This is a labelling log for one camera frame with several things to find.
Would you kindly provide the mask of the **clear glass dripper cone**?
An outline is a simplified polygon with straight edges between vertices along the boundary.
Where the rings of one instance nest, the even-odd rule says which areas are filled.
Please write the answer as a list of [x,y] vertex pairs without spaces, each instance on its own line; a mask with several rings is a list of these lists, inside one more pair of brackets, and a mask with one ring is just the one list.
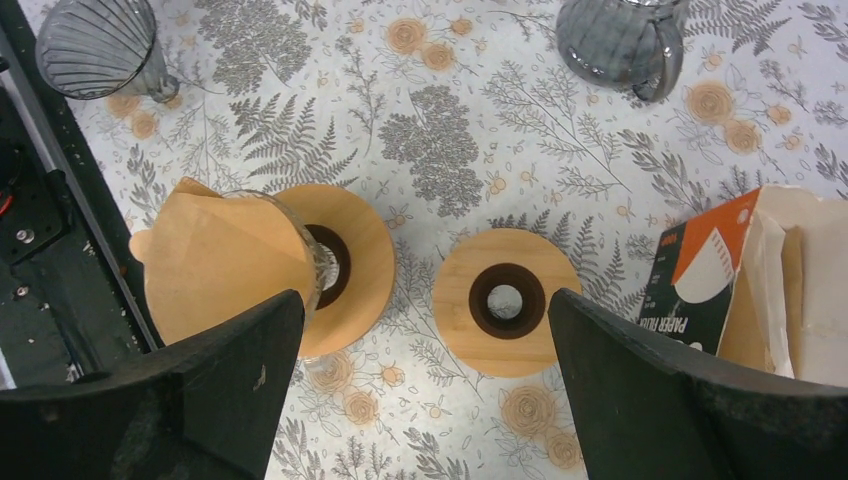
[[307,259],[312,261],[314,287],[304,301],[304,328],[309,327],[314,320],[315,313],[318,310],[320,297],[327,285],[327,272],[330,270],[331,261],[329,256],[324,251],[324,248],[316,240],[315,236],[307,228],[307,224],[302,218],[286,203],[278,199],[276,196],[262,193],[252,189],[233,190],[223,193],[225,199],[235,198],[255,198],[266,201],[277,208],[294,226],[302,243],[305,245],[308,253]]

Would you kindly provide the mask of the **brown paper coffee filter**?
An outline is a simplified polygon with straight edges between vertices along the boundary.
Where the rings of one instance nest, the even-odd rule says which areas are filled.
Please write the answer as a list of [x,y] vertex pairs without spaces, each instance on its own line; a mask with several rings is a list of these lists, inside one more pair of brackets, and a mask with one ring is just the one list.
[[312,261],[293,224],[272,204],[182,178],[152,226],[132,235],[158,334],[171,345],[284,290],[307,299]]

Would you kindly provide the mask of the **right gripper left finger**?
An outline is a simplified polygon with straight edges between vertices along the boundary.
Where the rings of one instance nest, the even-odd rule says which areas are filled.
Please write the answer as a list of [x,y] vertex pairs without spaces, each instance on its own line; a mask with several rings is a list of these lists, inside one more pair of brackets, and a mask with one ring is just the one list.
[[5,479],[261,479],[305,321],[280,292],[105,373],[1,395]]

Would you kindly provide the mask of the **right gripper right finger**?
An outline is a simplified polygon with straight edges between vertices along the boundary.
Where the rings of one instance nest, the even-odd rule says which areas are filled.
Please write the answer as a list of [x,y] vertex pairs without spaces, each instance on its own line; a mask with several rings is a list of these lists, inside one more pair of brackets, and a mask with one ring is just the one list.
[[548,317],[592,479],[843,479],[847,391],[743,367],[569,289]]

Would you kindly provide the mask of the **wooden ring holder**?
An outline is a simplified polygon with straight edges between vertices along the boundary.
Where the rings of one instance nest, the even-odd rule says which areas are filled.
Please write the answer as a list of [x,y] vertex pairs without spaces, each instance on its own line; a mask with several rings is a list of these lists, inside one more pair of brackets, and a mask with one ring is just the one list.
[[335,282],[319,296],[305,327],[299,357],[342,350],[366,335],[393,295],[396,254],[376,210],[356,194],[323,184],[299,185],[275,195],[301,220],[319,250],[336,259]]
[[556,245],[525,230],[488,230],[444,260],[432,292],[434,320],[449,351],[472,369],[535,375],[557,360],[547,311],[561,288],[581,292],[582,285]]

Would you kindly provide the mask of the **orange coffee filter box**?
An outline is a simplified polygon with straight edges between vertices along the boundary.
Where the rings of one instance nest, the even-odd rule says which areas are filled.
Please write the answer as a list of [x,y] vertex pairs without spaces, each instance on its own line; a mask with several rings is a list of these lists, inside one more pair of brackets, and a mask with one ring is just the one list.
[[847,204],[768,185],[660,237],[639,324],[717,356],[753,216],[803,232],[802,363],[797,380],[847,383]]

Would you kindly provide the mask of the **grey glass pitcher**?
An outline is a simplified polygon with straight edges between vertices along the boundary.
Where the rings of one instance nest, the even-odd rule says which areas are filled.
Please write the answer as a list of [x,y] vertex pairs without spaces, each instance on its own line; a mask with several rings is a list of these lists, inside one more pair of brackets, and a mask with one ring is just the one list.
[[684,0],[566,1],[556,18],[556,46],[580,78],[660,102],[682,70],[689,6]]

